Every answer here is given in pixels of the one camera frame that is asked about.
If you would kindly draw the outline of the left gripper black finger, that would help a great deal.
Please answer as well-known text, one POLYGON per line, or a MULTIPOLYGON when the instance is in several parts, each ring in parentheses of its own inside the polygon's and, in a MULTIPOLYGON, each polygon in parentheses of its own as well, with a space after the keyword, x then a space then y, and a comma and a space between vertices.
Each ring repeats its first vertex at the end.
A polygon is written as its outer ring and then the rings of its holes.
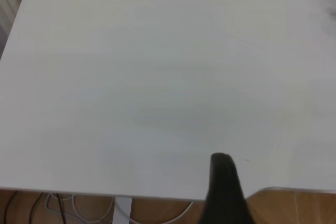
POLYGON ((254 223, 228 154, 211 155, 209 188, 198 223, 254 223))

